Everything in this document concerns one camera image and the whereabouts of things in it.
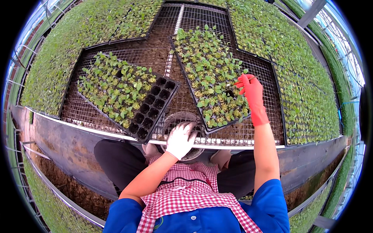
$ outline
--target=metal grid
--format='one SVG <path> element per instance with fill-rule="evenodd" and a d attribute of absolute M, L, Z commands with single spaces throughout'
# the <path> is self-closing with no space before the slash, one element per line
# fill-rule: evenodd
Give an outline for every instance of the metal grid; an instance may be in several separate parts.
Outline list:
<path fill-rule="evenodd" d="M 180 10 L 183 11 L 182 18 L 178 21 L 178 17 L 181 16 Z M 170 120 L 167 121 L 170 115 L 180 111 L 186 111 L 197 115 L 196 106 L 192 101 L 176 56 L 169 54 L 171 47 L 168 36 L 174 34 L 176 26 L 184 30 L 189 30 L 195 29 L 196 26 L 203 28 L 205 24 L 209 27 L 216 25 L 216 31 L 224 36 L 223 40 L 225 42 L 234 41 L 228 16 L 225 11 L 194 4 L 166 3 L 154 23 L 153 29 L 149 34 L 149 39 L 104 45 L 85 51 L 77 65 L 77 69 L 73 74 L 72 82 L 68 89 L 67 98 L 62 111 L 62 120 L 107 132 L 125 134 L 125 132 L 116 128 L 113 123 L 108 121 L 98 111 L 86 103 L 78 95 L 76 88 L 76 81 L 79 76 L 85 75 L 82 68 L 89 66 L 90 62 L 94 62 L 95 58 L 93 58 L 93 56 L 96 55 L 98 51 L 102 51 L 103 53 L 109 53 L 111 51 L 114 55 L 118 56 L 119 59 L 141 66 L 152 67 L 154 72 L 169 76 L 171 79 L 180 82 L 180 88 L 174 95 L 165 113 L 161 116 L 152 135 L 153 139 L 161 141 L 167 140 L 167 134 L 175 124 L 190 120 L 190 118 L 180 119 L 179 117 L 178 119 L 174 119 L 174 122 L 170 122 Z M 235 54 L 236 58 L 243 61 L 243 68 L 249 69 L 250 73 L 260 75 L 259 80 L 263 84 L 264 104 L 267 108 L 269 120 L 271 121 L 276 144 L 283 145 L 284 138 L 279 96 L 270 63 L 239 52 L 235 48 L 232 49 L 232 52 Z M 206 135 L 204 132 L 204 127 L 200 121 L 197 121 L 197 124 L 198 138 L 196 139 L 196 143 L 235 146 L 250 146 L 253 144 L 254 127 L 250 118 L 209 135 Z"/>

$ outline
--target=soil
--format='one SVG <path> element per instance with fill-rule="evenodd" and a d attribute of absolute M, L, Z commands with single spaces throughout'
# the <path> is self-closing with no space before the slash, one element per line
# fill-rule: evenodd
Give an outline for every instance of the soil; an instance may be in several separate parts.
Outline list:
<path fill-rule="evenodd" d="M 33 150 L 42 153 L 36 144 L 30 145 Z M 109 214 L 110 204 L 113 202 L 112 200 L 109 200 L 79 184 L 75 179 L 66 175 L 52 161 L 37 156 L 35 153 L 31 153 L 31 157 L 32 160 L 36 162 L 39 169 L 50 180 L 50 182 L 59 189 L 59 191 L 78 204 L 78 206 L 106 221 Z"/>
<path fill-rule="evenodd" d="M 313 176 L 301 187 L 285 195 L 285 201 L 286 205 L 288 206 L 288 211 L 291 211 L 292 209 L 303 203 L 326 182 L 326 180 L 338 166 L 343 157 L 343 154 L 344 150 L 323 171 Z"/>

